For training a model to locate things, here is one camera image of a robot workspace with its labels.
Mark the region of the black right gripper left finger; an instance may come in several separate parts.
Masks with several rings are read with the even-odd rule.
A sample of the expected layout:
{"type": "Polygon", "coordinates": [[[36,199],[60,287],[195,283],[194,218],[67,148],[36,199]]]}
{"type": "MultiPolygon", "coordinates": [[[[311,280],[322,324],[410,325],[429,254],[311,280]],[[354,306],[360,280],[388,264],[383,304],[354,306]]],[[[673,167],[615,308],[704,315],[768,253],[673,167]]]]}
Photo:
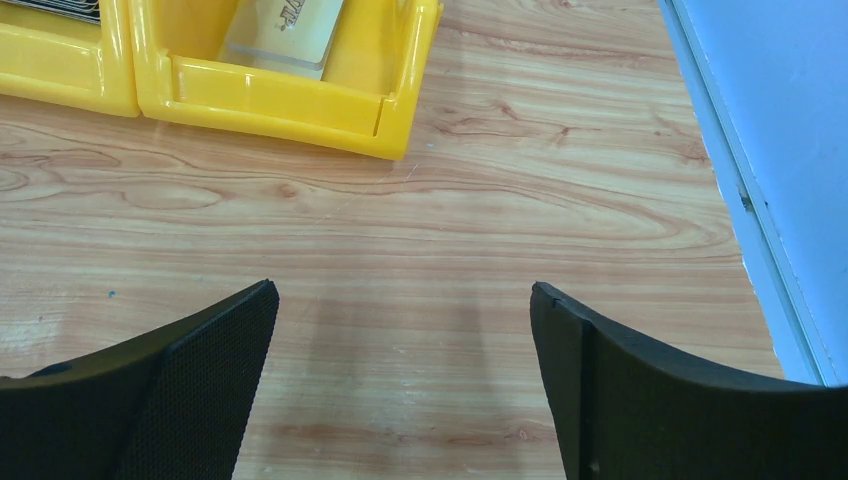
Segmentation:
{"type": "Polygon", "coordinates": [[[228,479],[279,308],[260,281],[109,348],[1,381],[5,479],[228,479]]]}

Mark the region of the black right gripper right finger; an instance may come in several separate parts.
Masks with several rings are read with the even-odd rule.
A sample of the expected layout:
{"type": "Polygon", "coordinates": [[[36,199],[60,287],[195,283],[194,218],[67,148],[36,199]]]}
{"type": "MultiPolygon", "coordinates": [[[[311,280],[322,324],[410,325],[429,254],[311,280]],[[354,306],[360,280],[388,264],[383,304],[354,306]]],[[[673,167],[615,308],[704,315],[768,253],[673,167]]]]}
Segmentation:
{"type": "Polygon", "coordinates": [[[541,378],[569,479],[843,479],[847,391],[754,374],[532,288],[541,378]]]}

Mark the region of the black VIP card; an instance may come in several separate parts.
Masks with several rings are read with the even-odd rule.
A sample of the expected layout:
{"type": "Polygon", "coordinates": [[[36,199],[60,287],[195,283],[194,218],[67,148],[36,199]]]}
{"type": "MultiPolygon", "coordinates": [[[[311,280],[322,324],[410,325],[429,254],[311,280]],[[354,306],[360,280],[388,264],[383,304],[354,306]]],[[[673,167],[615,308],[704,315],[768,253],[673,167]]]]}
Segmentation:
{"type": "Polygon", "coordinates": [[[4,0],[4,2],[91,24],[100,23],[99,0],[4,0]]]}

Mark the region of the yellow bin middle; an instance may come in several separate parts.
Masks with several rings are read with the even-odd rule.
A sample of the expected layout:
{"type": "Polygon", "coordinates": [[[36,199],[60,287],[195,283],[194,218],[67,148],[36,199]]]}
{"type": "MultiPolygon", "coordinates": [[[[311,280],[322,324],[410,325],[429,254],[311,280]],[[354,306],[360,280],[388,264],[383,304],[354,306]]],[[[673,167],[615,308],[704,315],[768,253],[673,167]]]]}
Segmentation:
{"type": "Polygon", "coordinates": [[[99,113],[140,115],[126,1],[100,22],[1,3],[1,93],[99,113]]]}

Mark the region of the yellow bin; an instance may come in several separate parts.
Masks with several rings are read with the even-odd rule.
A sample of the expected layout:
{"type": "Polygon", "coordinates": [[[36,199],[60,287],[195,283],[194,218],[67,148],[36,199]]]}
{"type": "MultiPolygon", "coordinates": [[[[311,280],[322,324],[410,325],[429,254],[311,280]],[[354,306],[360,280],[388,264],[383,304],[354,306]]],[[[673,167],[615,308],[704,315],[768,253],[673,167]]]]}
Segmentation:
{"type": "Polygon", "coordinates": [[[140,115],[126,1],[100,22],[1,3],[1,93],[99,113],[140,115]]]}
{"type": "Polygon", "coordinates": [[[441,2],[346,2],[318,80],[220,61],[237,8],[234,1],[130,3],[145,116],[403,158],[441,2]]]}

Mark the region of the yellow bin right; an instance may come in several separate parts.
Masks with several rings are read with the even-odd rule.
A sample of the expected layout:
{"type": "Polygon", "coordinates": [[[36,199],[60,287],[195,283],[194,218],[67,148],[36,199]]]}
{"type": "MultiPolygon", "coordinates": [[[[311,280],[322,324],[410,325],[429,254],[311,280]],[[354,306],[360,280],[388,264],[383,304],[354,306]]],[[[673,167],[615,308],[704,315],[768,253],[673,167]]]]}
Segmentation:
{"type": "Polygon", "coordinates": [[[318,80],[220,61],[237,8],[234,1],[130,3],[145,116],[403,158],[441,2],[346,2],[318,80]]]}

